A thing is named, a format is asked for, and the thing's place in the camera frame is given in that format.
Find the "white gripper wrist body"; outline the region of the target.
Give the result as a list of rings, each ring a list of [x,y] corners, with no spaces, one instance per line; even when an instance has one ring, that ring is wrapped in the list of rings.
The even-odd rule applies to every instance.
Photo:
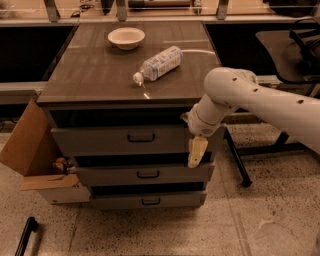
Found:
[[[220,127],[223,113],[213,104],[195,104],[192,109],[187,112],[189,131],[194,136],[210,137]]]

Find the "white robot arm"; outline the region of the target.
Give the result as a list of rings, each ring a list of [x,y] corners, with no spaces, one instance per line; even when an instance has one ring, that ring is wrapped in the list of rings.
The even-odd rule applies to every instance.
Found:
[[[189,141],[190,168],[200,164],[208,138],[222,120],[239,108],[320,153],[319,99],[263,87],[249,70],[219,67],[206,75],[203,97],[183,115],[194,135]]]

